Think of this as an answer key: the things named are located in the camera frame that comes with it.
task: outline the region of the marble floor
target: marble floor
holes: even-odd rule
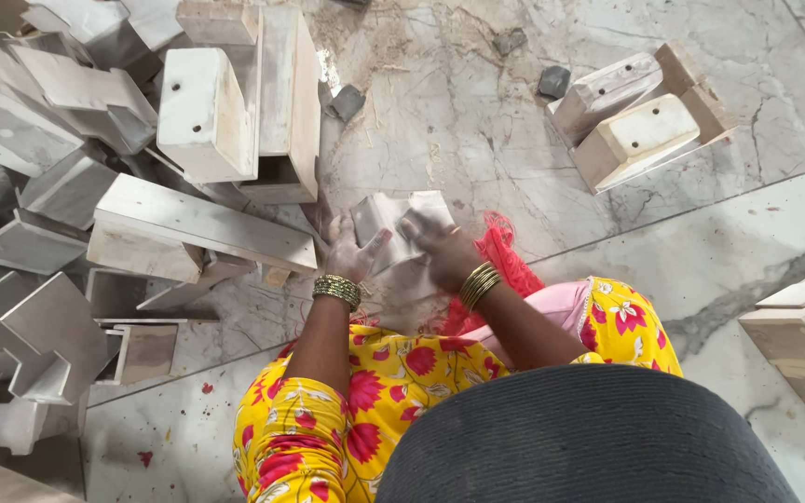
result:
[[[805,276],[805,0],[374,0],[362,13],[300,4],[317,49],[367,98],[347,124],[323,118],[325,206],[442,190],[472,234],[483,211],[510,218],[515,249],[547,283],[594,274],[632,284],[655,304],[686,377],[750,421],[805,501],[805,406],[735,321]],[[502,58],[491,40],[514,27],[529,41]],[[741,126],[593,197],[544,120],[539,73],[563,64],[578,78],[671,38]],[[252,211],[308,228],[314,209]],[[75,463],[88,501],[242,500],[235,401],[299,334],[311,302],[311,279],[272,288],[257,274],[196,302],[221,323],[182,326],[168,378],[92,390]],[[395,280],[369,280],[365,310],[413,332],[444,299],[406,296]]]

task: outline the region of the woman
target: woman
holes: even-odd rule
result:
[[[360,250],[352,220],[336,219],[327,275],[316,282],[293,354],[267,366],[240,401],[232,453],[251,501],[373,501],[413,421],[451,394],[508,375],[511,365],[615,362],[682,375],[651,304],[629,286],[588,279],[567,284],[566,296],[537,292],[535,304],[558,306],[541,313],[482,264],[457,228],[419,218],[404,219],[402,230],[431,257],[431,280],[459,293],[488,328],[404,337],[349,325],[355,285],[392,233],[383,229]]]

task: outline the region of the grey stone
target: grey stone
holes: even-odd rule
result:
[[[527,34],[523,32],[523,29],[515,28],[507,33],[497,35],[496,38],[493,39],[493,44],[496,46],[496,50],[499,51],[499,54],[506,56],[515,48],[522,46],[526,41]]]
[[[352,84],[347,84],[331,100],[331,109],[344,122],[349,122],[354,115],[359,113],[364,104],[365,97],[362,96],[362,93]]]
[[[570,70],[564,66],[549,66],[542,71],[542,76],[539,77],[539,94],[561,99],[565,97],[568,84],[570,84]]]

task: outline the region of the red flower print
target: red flower print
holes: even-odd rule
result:
[[[378,382],[375,371],[357,371],[350,376],[350,414],[375,408],[377,393],[386,386]]]
[[[434,370],[434,363],[437,362],[434,353],[435,351],[431,347],[416,347],[405,356],[405,364],[412,372],[423,376]]]
[[[360,463],[368,463],[380,445],[380,430],[370,422],[353,424],[347,433],[347,451]]]
[[[394,399],[394,402],[399,404],[402,402],[409,391],[408,384],[399,384],[398,386],[390,387],[390,397]]]
[[[487,356],[483,361],[483,366],[489,371],[489,379],[495,379],[499,375],[499,364],[493,361],[492,356]]]
[[[587,316],[580,329],[580,342],[582,342],[583,346],[586,346],[586,349],[590,351],[598,349],[598,340],[595,338],[596,334],[595,327],[592,326],[592,322]]]
[[[301,461],[303,461],[303,454],[275,453],[267,457],[259,466],[257,483],[261,487],[270,485],[300,467]]]
[[[313,480],[309,485],[309,492],[315,494],[322,501],[328,501],[328,481]]]
[[[596,302],[592,303],[592,318],[595,318],[595,321],[599,324],[604,325],[607,323],[607,313]]]
[[[625,334],[626,330],[632,332],[636,326],[647,326],[643,318],[645,310],[630,301],[623,301],[622,304],[613,306],[610,312],[614,314],[617,332],[620,335]]]

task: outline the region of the finger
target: finger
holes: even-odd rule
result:
[[[368,242],[368,245],[365,245],[365,248],[360,250],[360,253],[364,253],[366,257],[375,259],[384,250],[384,247],[390,243],[390,238],[394,236],[394,233],[390,229],[381,229],[375,237],[371,238],[371,241]]]

